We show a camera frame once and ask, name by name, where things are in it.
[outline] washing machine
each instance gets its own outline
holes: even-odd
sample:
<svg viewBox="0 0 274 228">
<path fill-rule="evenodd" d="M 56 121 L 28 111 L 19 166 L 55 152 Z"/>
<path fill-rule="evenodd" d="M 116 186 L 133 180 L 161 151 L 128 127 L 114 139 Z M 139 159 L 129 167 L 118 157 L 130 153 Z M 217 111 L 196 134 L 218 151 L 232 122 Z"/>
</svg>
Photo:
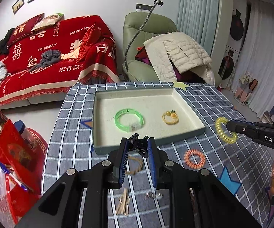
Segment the washing machine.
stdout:
<svg viewBox="0 0 274 228">
<path fill-rule="evenodd" d="M 222 79 L 222 82 L 221 82 L 222 88 L 227 87 L 230 77 L 232 75 L 232 72 L 234 70 L 234 67 L 237 64 L 237 60 L 238 60 L 238 52 L 232 49 L 231 47 L 227 46 L 221 62 L 220 69 L 218 71 L 218 74 L 220 75 Z"/>
<path fill-rule="evenodd" d="M 234 0 L 230 33 L 226 50 L 218 74 L 222 82 L 221 87 L 226 88 L 234 67 L 237 64 L 244 38 L 245 20 L 247 15 L 247 0 Z"/>
<path fill-rule="evenodd" d="M 247 0 L 234 0 L 230 33 L 227 46 L 238 52 L 243 41 L 247 15 Z"/>
</svg>

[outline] green armchair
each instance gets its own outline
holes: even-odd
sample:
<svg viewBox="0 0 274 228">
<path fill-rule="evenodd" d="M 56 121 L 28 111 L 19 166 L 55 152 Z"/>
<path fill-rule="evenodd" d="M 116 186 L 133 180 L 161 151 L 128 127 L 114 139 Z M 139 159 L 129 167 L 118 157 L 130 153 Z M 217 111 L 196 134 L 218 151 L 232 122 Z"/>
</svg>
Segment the green armchair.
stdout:
<svg viewBox="0 0 274 228">
<path fill-rule="evenodd" d="M 135 12 L 129 13 L 125 17 L 123 26 L 123 52 L 125 52 L 129 42 L 139 30 L 147 15 L 148 13 Z M 124 62 L 122 65 L 123 71 L 128 76 L 129 81 L 159 81 L 154 68 L 141 61 L 136 61 L 135 56 L 138 53 L 137 48 L 143 47 L 143 43 L 148 39 L 171 32 L 177 32 L 177 27 L 171 19 L 155 13 L 150 16 L 147 24 L 128 50 L 128 72 Z"/>
</svg>

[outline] blue star pattern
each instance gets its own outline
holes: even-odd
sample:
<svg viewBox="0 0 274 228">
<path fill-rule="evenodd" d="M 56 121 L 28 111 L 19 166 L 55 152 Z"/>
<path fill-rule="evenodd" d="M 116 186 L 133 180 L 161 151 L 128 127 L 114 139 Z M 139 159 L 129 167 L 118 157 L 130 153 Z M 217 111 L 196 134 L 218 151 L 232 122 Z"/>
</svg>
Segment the blue star pattern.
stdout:
<svg viewBox="0 0 274 228">
<path fill-rule="evenodd" d="M 227 189 L 233 194 L 235 195 L 237 193 L 237 191 L 239 190 L 239 188 L 241 187 L 242 183 L 240 182 L 236 182 L 236 181 L 232 181 L 230 175 L 229 175 L 229 170 L 227 169 L 227 167 L 225 166 L 220 178 L 218 178 L 220 180 L 220 182 L 223 183 L 224 186 L 227 187 Z"/>
<path fill-rule="evenodd" d="M 80 123 L 83 124 L 85 127 L 92 129 L 92 119 L 84 120 L 84 121 L 81 121 Z"/>
</svg>

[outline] checkered tablecloth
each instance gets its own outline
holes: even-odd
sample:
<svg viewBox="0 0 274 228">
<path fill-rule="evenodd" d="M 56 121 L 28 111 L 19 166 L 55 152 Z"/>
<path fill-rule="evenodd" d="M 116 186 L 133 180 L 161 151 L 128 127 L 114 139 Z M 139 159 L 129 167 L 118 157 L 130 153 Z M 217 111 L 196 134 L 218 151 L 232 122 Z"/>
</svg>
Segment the checkered tablecloth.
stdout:
<svg viewBox="0 0 274 228">
<path fill-rule="evenodd" d="M 206 156 L 205 168 L 220 177 L 223 167 L 227 166 L 231 179 L 242 183 L 236 198 L 246 207 L 254 218 L 264 225 L 269 212 L 265 187 L 270 183 L 272 156 L 270 151 L 244 135 L 229 145 L 215 134 L 215 121 L 224 116 L 228 119 L 244 120 L 243 116 L 233 110 L 233 105 L 214 87 L 207 84 L 189 84 L 183 91 L 177 88 L 180 95 L 206 122 L 205 132 L 199 136 L 186 138 L 183 141 L 159 148 L 167 152 L 170 160 L 188 168 L 183 160 L 189 149 L 198 149 Z M 135 82 L 117 84 L 97 84 L 83 86 L 76 84 L 68 92 L 60 110 L 54 131 L 48 146 L 42 177 L 42 194 L 69 168 L 78 171 L 90 169 L 95 164 L 106 160 L 107 155 L 96 155 L 91 152 L 92 131 L 80 124 L 81 120 L 92 118 L 94 93 L 101 90 L 119 90 L 135 88 L 163 88 L 172 83 Z M 149 162 L 144 159 L 143 170 L 133 176 L 125 176 L 122 189 L 109 190 L 108 223 L 109 227 L 160 228 L 169 224 L 168 191 L 159 191 L 163 198 L 146 199 L 144 194 L 154 193 L 150 177 Z M 127 169 L 136 167 L 135 161 L 127 164 Z M 129 189 L 129 215 L 116 215 L 119 197 L 124 188 Z M 80 225 L 83 213 L 85 193 L 80 211 Z"/>
</svg>

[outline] yellow ring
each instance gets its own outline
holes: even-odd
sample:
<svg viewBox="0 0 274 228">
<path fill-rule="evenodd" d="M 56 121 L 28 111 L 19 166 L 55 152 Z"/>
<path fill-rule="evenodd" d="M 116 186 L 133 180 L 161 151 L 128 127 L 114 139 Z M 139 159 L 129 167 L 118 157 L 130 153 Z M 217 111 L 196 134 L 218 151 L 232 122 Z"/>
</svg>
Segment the yellow ring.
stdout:
<svg viewBox="0 0 274 228">
<path fill-rule="evenodd" d="M 226 119 L 225 117 L 217 118 L 217 120 L 215 122 L 216 132 L 225 143 L 234 144 L 238 139 L 237 133 L 233 132 L 232 137 L 229 137 L 226 135 L 226 133 L 224 132 L 224 130 L 221 127 L 222 123 L 226 124 L 228 121 L 229 120 Z"/>
<path fill-rule="evenodd" d="M 166 121 L 165 116 L 170 116 L 170 117 L 172 117 L 173 121 L 172 121 L 172 122 Z M 176 113 L 175 111 L 167 111 L 167 112 L 163 113 L 163 115 L 162 115 L 162 120 L 163 120 L 167 125 L 174 125 L 174 124 L 176 124 L 176 123 L 179 122 L 178 115 L 177 115 L 177 113 Z"/>
</svg>

